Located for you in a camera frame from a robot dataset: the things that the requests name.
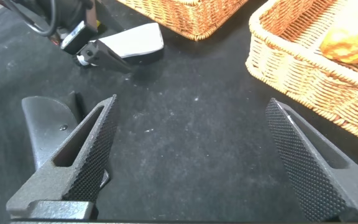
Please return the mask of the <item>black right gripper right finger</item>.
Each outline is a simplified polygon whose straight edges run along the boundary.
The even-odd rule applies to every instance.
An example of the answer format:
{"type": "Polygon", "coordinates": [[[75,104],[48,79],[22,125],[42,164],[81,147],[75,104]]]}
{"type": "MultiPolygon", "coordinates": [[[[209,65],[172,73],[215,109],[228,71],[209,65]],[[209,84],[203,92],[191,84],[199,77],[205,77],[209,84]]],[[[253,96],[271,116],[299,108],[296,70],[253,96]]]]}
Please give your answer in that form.
{"type": "Polygon", "coordinates": [[[358,222],[358,165],[275,98],[265,115],[306,219],[358,222]]]}

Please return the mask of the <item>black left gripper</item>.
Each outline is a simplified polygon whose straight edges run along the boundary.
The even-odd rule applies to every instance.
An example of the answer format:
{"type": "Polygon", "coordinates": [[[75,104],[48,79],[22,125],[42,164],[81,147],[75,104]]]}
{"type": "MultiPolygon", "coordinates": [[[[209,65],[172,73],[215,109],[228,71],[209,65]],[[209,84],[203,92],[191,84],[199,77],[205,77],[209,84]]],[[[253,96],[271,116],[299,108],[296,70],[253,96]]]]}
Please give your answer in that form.
{"type": "Polygon", "coordinates": [[[60,48],[70,55],[76,53],[79,67],[103,67],[130,73],[131,66],[100,40],[90,41],[98,33],[97,25],[81,21],[61,42],[60,48]]]}

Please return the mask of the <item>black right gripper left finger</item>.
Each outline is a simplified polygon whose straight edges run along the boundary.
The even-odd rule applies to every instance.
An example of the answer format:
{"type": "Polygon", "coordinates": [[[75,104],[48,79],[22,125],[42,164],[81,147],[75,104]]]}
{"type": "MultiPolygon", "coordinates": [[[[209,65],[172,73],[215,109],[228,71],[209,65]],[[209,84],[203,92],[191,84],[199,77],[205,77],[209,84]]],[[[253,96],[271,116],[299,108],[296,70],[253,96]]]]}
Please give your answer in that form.
{"type": "Polygon", "coordinates": [[[89,220],[96,211],[119,107],[113,95],[78,120],[76,98],[46,96],[22,99],[35,172],[7,201],[13,220],[89,220]]]}

